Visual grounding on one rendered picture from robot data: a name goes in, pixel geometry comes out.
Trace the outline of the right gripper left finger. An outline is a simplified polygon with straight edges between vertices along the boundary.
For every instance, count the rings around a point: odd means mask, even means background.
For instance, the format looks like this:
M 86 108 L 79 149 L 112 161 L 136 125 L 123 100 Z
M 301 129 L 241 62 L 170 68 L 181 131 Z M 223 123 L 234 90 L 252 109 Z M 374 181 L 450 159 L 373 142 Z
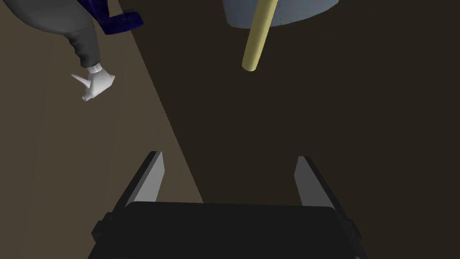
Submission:
M 155 202 L 164 177 L 162 152 L 150 152 L 115 205 L 115 210 L 134 201 Z

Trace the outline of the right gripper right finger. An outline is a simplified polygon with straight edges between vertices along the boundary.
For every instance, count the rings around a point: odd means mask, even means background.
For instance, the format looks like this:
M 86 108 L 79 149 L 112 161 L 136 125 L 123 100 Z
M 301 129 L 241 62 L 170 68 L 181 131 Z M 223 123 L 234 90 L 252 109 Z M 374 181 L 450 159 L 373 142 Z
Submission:
M 298 158 L 294 179 L 303 206 L 331 207 L 335 209 L 304 156 Z

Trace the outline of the yellow wooden stick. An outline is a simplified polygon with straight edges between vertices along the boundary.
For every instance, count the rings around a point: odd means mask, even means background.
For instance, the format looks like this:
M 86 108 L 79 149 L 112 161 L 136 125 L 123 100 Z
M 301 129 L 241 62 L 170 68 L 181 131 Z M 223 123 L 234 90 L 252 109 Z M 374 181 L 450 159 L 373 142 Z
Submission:
M 261 57 L 278 0 L 258 0 L 242 59 L 242 68 L 255 71 Z

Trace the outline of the dark blue cloth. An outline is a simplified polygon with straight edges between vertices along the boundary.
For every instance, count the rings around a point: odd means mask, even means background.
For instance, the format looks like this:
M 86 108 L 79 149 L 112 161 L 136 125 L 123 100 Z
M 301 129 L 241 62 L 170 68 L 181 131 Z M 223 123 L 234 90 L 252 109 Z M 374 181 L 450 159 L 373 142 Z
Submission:
M 110 16 L 108 0 L 77 0 L 97 21 L 106 35 L 127 32 L 144 24 L 140 14 L 134 10 Z

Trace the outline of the pale blue round container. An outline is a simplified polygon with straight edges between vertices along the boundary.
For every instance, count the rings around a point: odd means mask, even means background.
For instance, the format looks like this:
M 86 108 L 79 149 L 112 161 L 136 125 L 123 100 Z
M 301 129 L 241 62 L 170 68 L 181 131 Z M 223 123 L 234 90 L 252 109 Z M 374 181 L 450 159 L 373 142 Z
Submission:
M 257 4 L 266 0 L 222 0 L 227 23 L 231 27 L 249 29 Z M 339 0 L 278 0 L 271 27 L 302 21 L 323 13 Z

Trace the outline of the grey spray bottle white nozzle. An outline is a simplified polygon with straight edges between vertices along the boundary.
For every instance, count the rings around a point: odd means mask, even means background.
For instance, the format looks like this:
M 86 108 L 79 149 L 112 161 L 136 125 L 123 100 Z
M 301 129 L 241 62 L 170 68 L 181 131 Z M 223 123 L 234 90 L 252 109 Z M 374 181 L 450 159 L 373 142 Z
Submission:
M 68 39 L 88 70 L 88 78 L 73 75 L 86 88 L 84 101 L 95 98 L 112 86 L 115 79 L 100 64 L 100 49 L 90 13 L 78 0 L 3 0 L 19 20 L 34 29 Z

